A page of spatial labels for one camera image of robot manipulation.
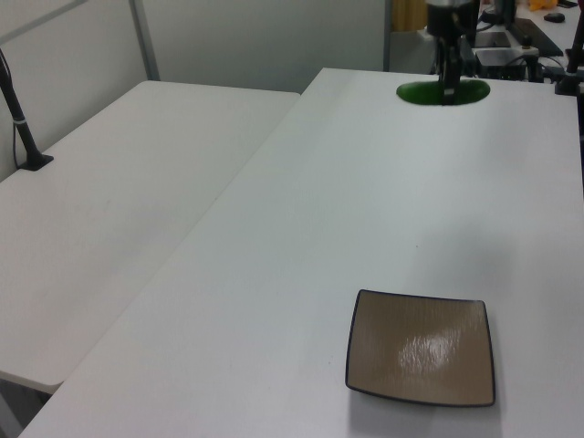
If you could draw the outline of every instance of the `white table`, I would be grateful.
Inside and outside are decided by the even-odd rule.
[[[544,20],[544,16],[552,12],[560,12],[561,14],[564,14],[566,21],[563,23],[550,23],[549,21]],[[539,9],[532,12],[526,5],[520,5],[517,8],[517,16],[519,18],[529,18],[533,21],[537,27],[539,27],[549,39],[556,43],[556,46],[562,51],[565,51],[567,48],[572,48],[574,36],[576,35],[576,27],[578,26],[578,20],[580,17],[579,7],[571,7],[570,9],[555,7],[551,10]],[[564,57],[557,57],[557,59],[563,60],[564,66],[568,65],[568,58],[565,55]]]
[[[0,184],[0,379],[53,392],[298,95],[145,82]]]
[[[576,102],[491,81],[420,108],[415,79],[323,70],[22,437],[579,436]],[[495,406],[347,389],[361,288],[484,300]]]
[[[566,17],[566,21],[563,23],[550,23],[544,20],[544,16],[552,13],[552,12],[560,12],[564,14]],[[561,57],[553,57],[557,60],[564,68],[568,66],[568,57],[565,55],[565,50],[567,48],[572,48],[572,44],[574,43],[574,36],[576,34],[576,27],[578,26],[578,20],[580,17],[580,8],[579,7],[572,7],[570,9],[555,7],[553,9],[540,9],[537,11],[530,11],[527,5],[518,5],[516,16],[518,18],[528,18],[533,21],[537,27],[539,27],[542,32],[544,32],[549,39],[551,39],[556,46],[560,48],[564,52],[564,55]],[[487,32],[504,32],[505,28],[503,26],[494,26],[487,30]],[[515,40],[515,38],[509,33],[507,33],[507,37],[509,38],[509,42],[511,43],[511,47],[519,47],[520,44]],[[477,50],[500,50],[500,48],[480,48]],[[555,62],[541,58],[539,60],[542,64],[551,67],[558,67],[558,64]]]

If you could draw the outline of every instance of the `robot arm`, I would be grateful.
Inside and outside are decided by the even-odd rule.
[[[475,0],[426,0],[426,4],[428,33],[437,39],[436,72],[443,84],[443,105],[453,105],[462,70],[461,36],[475,27]]]

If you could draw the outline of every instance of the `black pole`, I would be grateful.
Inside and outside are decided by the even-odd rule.
[[[4,53],[2,53],[1,49],[0,61],[0,88],[2,88],[2,94],[4,94],[4,99],[6,100],[8,109],[12,114],[13,123],[18,129],[18,134],[20,135],[26,149],[26,162],[20,166],[20,169],[37,171],[49,162],[52,162],[53,157],[40,153],[35,144],[33,135],[28,128],[25,114],[22,112],[22,108],[20,108],[15,89],[12,86],[12,76],[10,75],[10,70],[6,64]]]
[[[556,84],[556,94],[562,96],[577,96],[580,79],[578,77],[578,65],[582,54],[582,45],[584,45],[584,16],[580,11],[578,27],[574,36],[572,53],[569,57],[566,76]]]

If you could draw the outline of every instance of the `square plate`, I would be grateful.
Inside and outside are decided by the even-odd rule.
[[[361,290],[345,384],[404,402],[493,405],[495,372],[485,303]]]

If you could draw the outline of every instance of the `green base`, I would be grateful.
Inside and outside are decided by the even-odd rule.
[[[486,98],[491,88],[482,80],[461,80],[454,105],[476,103]],[[441,82],[412,82],[398,87],[397,95],[416,105],[442,105],[443,84]]]

